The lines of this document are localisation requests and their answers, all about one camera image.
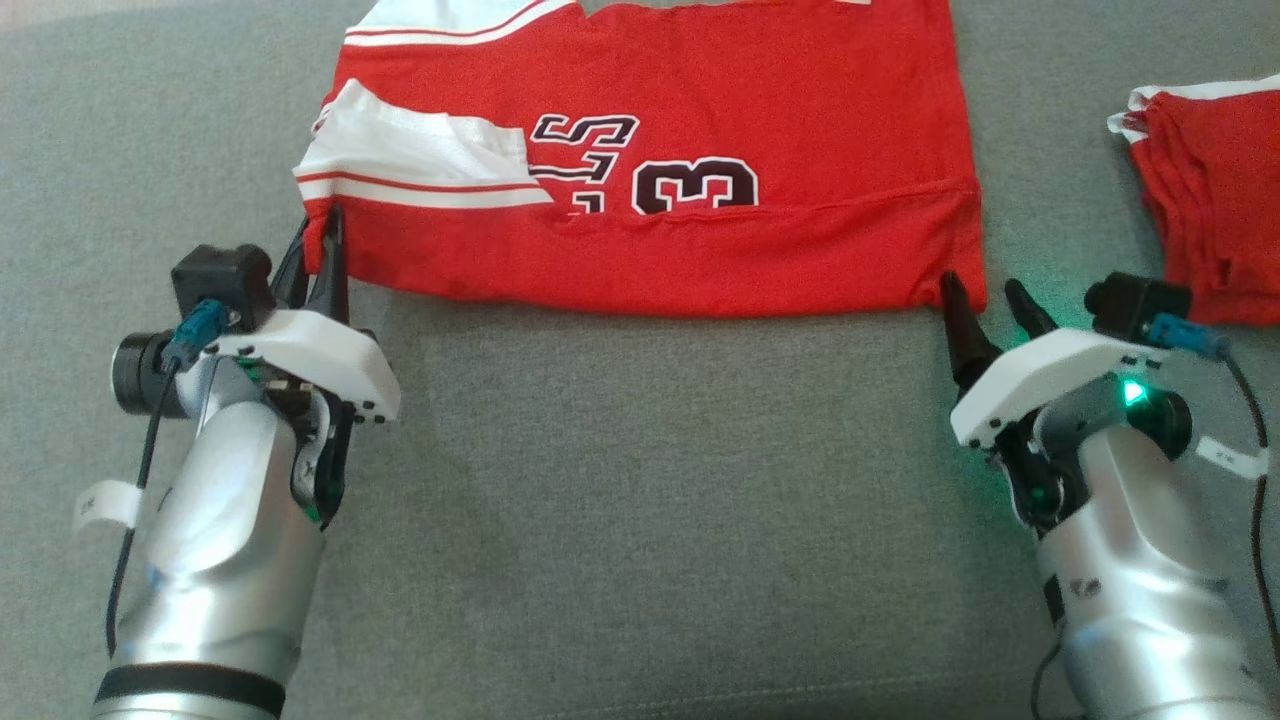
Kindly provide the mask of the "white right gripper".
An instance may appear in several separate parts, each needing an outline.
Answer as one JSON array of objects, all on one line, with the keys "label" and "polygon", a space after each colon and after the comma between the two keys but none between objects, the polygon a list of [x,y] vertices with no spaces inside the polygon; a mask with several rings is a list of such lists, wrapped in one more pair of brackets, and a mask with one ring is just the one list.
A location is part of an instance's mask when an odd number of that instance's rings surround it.
[{"label": "white right gripper", "polygon": [[1016,518],[1034,533],[1046,533],[1082,505],[1084,491],[1036,437],[1041,411],[1094,380],[1156,369],[1170,352],[1093,331],[1059,329],[1016,278],[1005,282],[1005,297],[1015,323],[1032,341],[1004,352],[982,329],[956,272],[942,275],[940,292],[959,388],[950,413],[954,437],[997,461]]}]

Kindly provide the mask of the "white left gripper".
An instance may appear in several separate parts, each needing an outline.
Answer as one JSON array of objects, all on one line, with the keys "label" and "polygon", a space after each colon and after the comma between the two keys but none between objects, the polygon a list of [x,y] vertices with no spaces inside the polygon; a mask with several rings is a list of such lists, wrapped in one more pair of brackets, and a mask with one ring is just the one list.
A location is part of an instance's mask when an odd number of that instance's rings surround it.
[{"label": "white left gripper", "polygon": [[292,429],[292,497],[312,521],[328,527],[346,493],[353,429],[396,420],[401,383],[376,338],[348,325],[343,209],[334,205],[328,213],[308,297],[307,227],[305,217],[270,281],[278,307],[306,310],[276,310],[256,332],[223,334],[205,352],[229,357],[250,380],[252,398],[265,401]]}]

